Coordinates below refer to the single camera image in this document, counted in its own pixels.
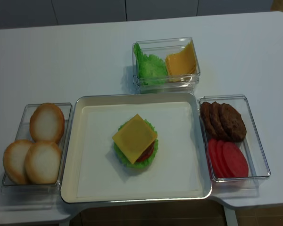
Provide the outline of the stack of yellow cheese slices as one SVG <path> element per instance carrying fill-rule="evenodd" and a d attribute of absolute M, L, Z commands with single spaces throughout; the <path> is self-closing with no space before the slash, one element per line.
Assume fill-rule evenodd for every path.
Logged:
<path fill-rule="evenodd" d="M 195 73 L 197 63 L 192 42 L 180 52 L 167 55 L 165 62 L 170 82 L 179 82 L 180 76 Z"/>

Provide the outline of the brown patty on tray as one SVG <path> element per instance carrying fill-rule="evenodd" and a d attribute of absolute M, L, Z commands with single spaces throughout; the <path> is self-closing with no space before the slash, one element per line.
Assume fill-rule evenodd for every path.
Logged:
<path fill-rule="evenodd" d="M 154 144 L 155 144 L 155 142 L 153 142 L 146 150 L 154 148 Z"/>

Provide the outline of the red tomato slice under patty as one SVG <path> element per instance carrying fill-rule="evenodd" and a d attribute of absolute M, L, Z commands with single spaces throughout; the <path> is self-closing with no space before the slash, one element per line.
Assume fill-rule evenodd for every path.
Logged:
<path fill-rule="evenodd" d="M 136 160 L 136 162 L 143 162 L 145 160 L 147 160 L 153 153 L 153 148 L 146 150 L 142 153 L 142 155 Z"/>

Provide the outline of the brown patty in container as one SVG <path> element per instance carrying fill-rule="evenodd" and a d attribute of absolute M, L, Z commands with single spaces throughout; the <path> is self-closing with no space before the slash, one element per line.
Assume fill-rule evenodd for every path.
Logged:
<path fill-rule="evenodd" d="M 222 123 L 220 121 L 219 111 L 218 111 L 219 106 L 220 106 L 219 103 L 213 102 L 209 107 L 211 124 L 214 127 L 220 139 L 225 140 L 225 141 L 231 141 L 231 138 L 228 136 L 228 134 L 223 129 Z"/>
<path fill-rule="evenodd" d="M 202 118 L 202 121 L 204 123 L 205 129 L 208 132 L 208 134 L 214 138 L 214 139 L 219 139 L 219 136 L 217 132 L 215 131 L 211 120 L 210 120 L 210 106 L 211 104 L 208 102 L 203 102 L 201 107 L 200 107 L 200 116 Z"/>
<path fill-rule="evenodd" d="M 241 114 L 230 104 L 222 103 L 218 107 L 223 129 L 233 142 L 242 142 L 246 137 L 246 127 Z"/>

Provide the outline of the left red tomato slice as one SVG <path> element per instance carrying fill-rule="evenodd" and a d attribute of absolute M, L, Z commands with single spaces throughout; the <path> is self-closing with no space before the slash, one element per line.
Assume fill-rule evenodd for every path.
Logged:
<path fill-rule="evenodd" d="M 221 167 L 220 167 L 220 161 L 219 161 L 219 158 L 217 156 L 216 145 L 217 145 L 217 140 L 213 139 L 213 138 L 210 139 L 210 141 L 208 142 L 209 156 L 210 156 L 210 159 L 211 159 L 213 170 L 215 172 L 215 177 L 216 178 L 224 178 L 225 175 L 224 175 L 224 173 L 223 173 L 223 171 L 221 170 Z"/>

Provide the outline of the middle red tomato slice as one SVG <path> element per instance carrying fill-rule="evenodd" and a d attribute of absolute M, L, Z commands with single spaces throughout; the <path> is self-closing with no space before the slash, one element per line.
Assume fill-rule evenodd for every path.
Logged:
<path fill-rule="evenodd" d="M 217 162 L 219 165 L 219 168 L 221 170 L 222 176 L 220 178 L 231 178 L 231 173 L 227 170 L 227 167 L 225 166 L 225 162 L 223 160 L 223 145 L 224 141 L 218 140 L 216 144 L 216 157 Z"/>

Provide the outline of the right brown patty in container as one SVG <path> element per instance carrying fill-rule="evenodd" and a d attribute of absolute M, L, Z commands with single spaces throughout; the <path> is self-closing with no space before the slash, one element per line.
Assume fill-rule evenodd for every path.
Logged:
<path fill-rule="evenodd" d="M 230 104 L 222 103 L 218 107 L 223 129 L 233 142 L 242 142 L 246 137 L 246 127 L 241 114 Z"/>

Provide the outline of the top bread bun slice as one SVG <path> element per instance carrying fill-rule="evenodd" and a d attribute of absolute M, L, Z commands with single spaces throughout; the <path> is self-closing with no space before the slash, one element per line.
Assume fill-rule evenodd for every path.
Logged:
<path fill-rule="evenodd" d="M 29 130 L 35 142 L 50 141 L 58 144 L 65 130 L 61 109 L 52 103 L 41 104 L 30 118 Z"/>

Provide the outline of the bread bun slice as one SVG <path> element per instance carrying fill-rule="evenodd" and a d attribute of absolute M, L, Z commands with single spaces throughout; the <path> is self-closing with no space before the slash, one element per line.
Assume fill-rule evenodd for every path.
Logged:
<path fill-rule="evenodd" d="M 50 141 L 58 144 L 65 130 L 61 109 L 52 103 L 41 104 L 30 118 L 29 130 L 35 142 Z"/>
<path fill-rule="evenodd" d="M 25 170 L 25 157 L 33 143 L 29 140 L 17 140 L 4 151 L 3 166 L 7 176 L 16 184 L 29 183 Z"/>
<path fill-rule="evenodd" d="M 59 146 L 50 141 L 39 141 L 31 145 L 25 157 L 25 171 L 32 183 L 54 184 L 62 157 Z"/>

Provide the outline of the right red tomato slice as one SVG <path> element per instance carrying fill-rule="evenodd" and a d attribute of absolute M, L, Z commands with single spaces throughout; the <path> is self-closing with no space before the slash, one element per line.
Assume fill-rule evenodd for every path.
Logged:
<path fill-rule="evenodd" d="M 225 142 L 222 147 L 222 159 L 225 169 L 232 178 L 246 178 L 249 167 L 241 150 L 231 142 Z"/>

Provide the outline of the white metal tray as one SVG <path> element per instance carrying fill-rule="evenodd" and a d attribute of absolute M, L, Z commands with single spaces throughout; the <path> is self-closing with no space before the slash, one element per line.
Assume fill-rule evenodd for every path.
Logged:
<path fill-rule="evenodd" d="M 115 106 L 115 105 L 141 105 L 155 103 L 187 102 L 191 106 L 193 129 L 192 133 L 195 138 L 196 156 L 197 156 L 197 176 L 201 182 L 201 190 L 192 191 L 189 196 L 181 197 L 160 197 L 151 199 L 132 199 L 132 200 L 108 200 L 92 201 L 87 198 L 77 197 L 78 182 L 83 155 L 82 143 L 85 140 L 85 123 L 87 121 L 83 114 L 86 107 L 98 106 Z M 84 202 L 103 202 L 103 203 L 131 203 L 131 202 L 162 202 L 170 200 L 193 200 L 205 199 L 212 192 L 212 182 L 208 170 L 207 158 L 203 137 L 200 126 L 200 119 L 197 109 L 195 96 L 189 92 L 171 92 L 157 94 L 139 94 L 139 95 L 109 95 L 109 96 L 85 96 L 80 98 L 75 104 L 72 128 L 70 131 L 69 145 L 64 167 L 64 175 L 61 185 L 61 198 L 67 203 L 84 203 Z"/>

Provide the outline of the clear patty and tomato container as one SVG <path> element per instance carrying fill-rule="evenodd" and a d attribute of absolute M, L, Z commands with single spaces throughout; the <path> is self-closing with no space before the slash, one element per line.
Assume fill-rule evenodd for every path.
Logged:
<path fill-rule="evenodd" d="M 242 142 L 233 142 L 232 140 L 225 141 L 220 138 L 216 140 L 231 142 L 238 146 L 248 163 L 249 174 L 246 178 L 215 177 L 215 172 L 213 170 L 208 151 L 208 142 L 210 141 L 210 139 L 212 139 L 212 137 L 206 131 L 204 123 L 200 116 L 200 107 L 203 102 L 208 102 L 210 104 L 212 104 L 213 102 L 217 102 L 219 104 L 230 104 L 241 114 L 242 120 L 244 121 L 247 131 L 245 139 Z M 223 192 L 258 189 L 264 181 L 270 178 L 271 172 L 266 160 L 266 156 L 258 135 L 258 131 L 247 98 L 244 95 L 208 96 L 199 98 L 198 105 L 202 135 L 204 139 L 208 167 L 210 171 L 210 176 L 212 178 L 213 186 L 217 189 L 222 190 Z"/>

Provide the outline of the front bread bun slice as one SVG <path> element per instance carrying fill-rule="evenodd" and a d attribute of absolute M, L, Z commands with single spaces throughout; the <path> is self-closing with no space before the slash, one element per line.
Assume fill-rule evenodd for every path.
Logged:
<path fill-rule="evenodd" d="M 54 184 L 62 157 L 59 146 L 50 141 L 39 141 L 31 145 L 25 157 L 25 171 L 32 183 Z"/>

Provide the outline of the left bread bun slice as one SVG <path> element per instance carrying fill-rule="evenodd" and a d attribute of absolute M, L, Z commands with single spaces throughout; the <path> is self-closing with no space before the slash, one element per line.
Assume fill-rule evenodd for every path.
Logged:
<path fill-rule="evenodd" d="M 4 151 L 3 166 L 7 176 L 16 184 L 29 183 L 25 170 L 25 157 L 33 143 L 29 140 L 17 140 Z"/>

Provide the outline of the clear bun container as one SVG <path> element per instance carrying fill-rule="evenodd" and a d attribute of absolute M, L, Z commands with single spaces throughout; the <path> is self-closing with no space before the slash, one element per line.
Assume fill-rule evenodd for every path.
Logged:
<path fill-rule="evenodd" d="M 18 127 L 18 131 L 16 134 L 15 141 L 17 140 L 29 140 L 33 144 L 36 143 L 31 135 L 30 135 L 30 130 L 29 130 L 29 124 L 30 124 L 30 118 L 36 108 L 40 106 L 41 104 L 30 104 L 26 105 L 23 111 L 23 115 Z M 61 184 L 61 175 L 62 175 L 62 166 L 64 164 L 64 152 L 65 152 L 65 144 L 68 139 L 68 132 L 70 129 L 71 125 L 71 119 L 72 119 L 72 105 L 70 103 L 56 103 L 56 106 L 58 106 L 65 118 L 65 130 L 64 134 L 57 144 L 59 148 L 62 151 L 62 157 L 61 157 L 61 162 L 60 162 L 60 167 L 59 167 L 59 172 L 58 172 L 58 179 L 56 183 L 54 184 L 35 184 L 32 183 L 29 180 L 28 184 L 25 185 L 20 185 L 14 183 L 10 178 L 7 176 L 6 172 L 4 173 L 3 179 L 2 179 L 2 184 L 1 184 L 1 192 L 3 194 L 54 194 L 57 193 L 60 190 L 60 184 Z"/>

